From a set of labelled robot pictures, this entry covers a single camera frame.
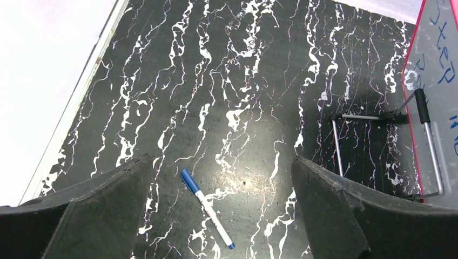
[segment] blue and white marker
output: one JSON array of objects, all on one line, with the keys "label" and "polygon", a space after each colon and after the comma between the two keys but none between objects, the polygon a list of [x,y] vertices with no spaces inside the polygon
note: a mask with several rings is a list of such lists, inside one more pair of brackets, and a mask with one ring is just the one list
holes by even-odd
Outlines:
[{"label": "blue and white marker", "polygon": [[210,220],[212,220],[213,224],[216,227],[216,230],[219,232],[219,234],[223,238],[226,245],[230,249],[234,249],[235,244],[231,241],[231,238],[229,237],[227,232],[224,230],[223,225],[221,225],[221,222],[219,222],[218,218],[216,217],[216,212],[213,210],[212,206],[210,206],[208,201],[205,199],[204,194],[202,193],[196,181],[194,180],[194,178],[192,177],[192,175],[189,173],[189,171],[186,168],[183,169],[183,171],[181,171],[180,177],[185,182],[187,188],[190,191],[192,191],[192,193],[199,199],[200,203],[204,207],[205,212],[210,217]]}]

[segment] black handle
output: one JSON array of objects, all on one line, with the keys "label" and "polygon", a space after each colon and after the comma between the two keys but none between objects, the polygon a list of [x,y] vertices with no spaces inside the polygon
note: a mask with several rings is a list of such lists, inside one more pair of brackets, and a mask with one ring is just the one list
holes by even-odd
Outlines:
[{"label": "black handle", "polygon": [[415,100],[416,100],[416,107],[418,108],[418,115],[420,116],[420,122],[430,123],[431,120],[429,119],[429,112],[428,106],[426,105],[426,96],[423,89],[419,88],[415,90]]}]

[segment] whiteboard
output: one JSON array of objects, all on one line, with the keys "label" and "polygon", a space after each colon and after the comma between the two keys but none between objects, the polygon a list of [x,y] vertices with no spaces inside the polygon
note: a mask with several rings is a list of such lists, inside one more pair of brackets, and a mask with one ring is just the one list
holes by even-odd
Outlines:
[{"label": "whiteboard", "polygon": [[[442,173],[444,194],[426,203],[458,208],[458,0],[423,0],[403,70],[409,97],[417,88],[426,95]],[[433,164],[415,99],[407,105],[415,164],[423,194],[437,192]]]}]

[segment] metal stand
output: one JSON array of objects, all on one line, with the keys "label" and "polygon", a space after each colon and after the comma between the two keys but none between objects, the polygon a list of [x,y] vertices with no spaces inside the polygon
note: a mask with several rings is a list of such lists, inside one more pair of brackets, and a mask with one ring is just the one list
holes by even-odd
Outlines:
[{"label": "metal stand", "polygon": [[337,161],[339,164],[339,173],[341,177],[344,177],[344,170],[342,169],[342,157],[340,155],[340,147],[339,147],[339,135],[337,132],[337,125],[336,121],[342,118],[345,119],[358,119],[358,120],[377,120],[377,121],[382,121],[386,123],[392,123],[392,124],[408,124],[408,117],[406,114],[402,114],[401,111],[406,107],[406,105],[415,97],[417,108],[418,108],[418,114],[420,116],[420,122],[424,125],[425,127],[425,132],[426,132],[426,137],[428,139],[428,146],[429,146],[429,152],[431,154],[431,160],[433,162],[433,168],[434,168],[434,174],[436,177],[437,181],[437,192],[435,193],[430,193],[430,194],[425,194],[425,195],[409,195],[406,196],[406,199],[409,200],[422,200],[428,197],[432,196],[437,196],[437,195],[442,195],[444,194],[444,187],[443,187],[443,182],[442,182],[442,176],[441,176],[441,170],[439,167],[439,161],[437,159],[437,153],[436,149],[434,146],[434,138],[433,134],[431,132],[431,129],[429,127],[429,124],[431,123],[431,120],[429,119],[429,113],[428,113],[428,107],[426,105],[426,98],[425,98],[425,93],[423,89],[417,89],[415,90],[409,98],[402,104],[402,106],[398,109],[395,109],[393,111],[389,111],[386,113],[383,113],[379,115],[378,117],[375,116],[361,116],[361,115],[350,115],[350,114],[333,114],[329,122],[332,123],[332,129],[334,132],[334,141],[335,141],[335,149],[337,152]]}]

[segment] black marble surface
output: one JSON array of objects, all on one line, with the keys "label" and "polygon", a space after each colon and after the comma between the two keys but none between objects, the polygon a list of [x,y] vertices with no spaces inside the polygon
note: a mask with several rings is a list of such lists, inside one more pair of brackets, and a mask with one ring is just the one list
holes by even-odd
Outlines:
[{"label": "black marble surface", "polygon": [[[42,195],[149,153],[156,176],[132,258],[312,258],[291,162],[337,173],[327,118],[402,103],[412,31],[327,0],[131,0]],[[347,178],[418,192],[408,127],[339,129]],[[186,190],[184,167],[234,250]]]}]

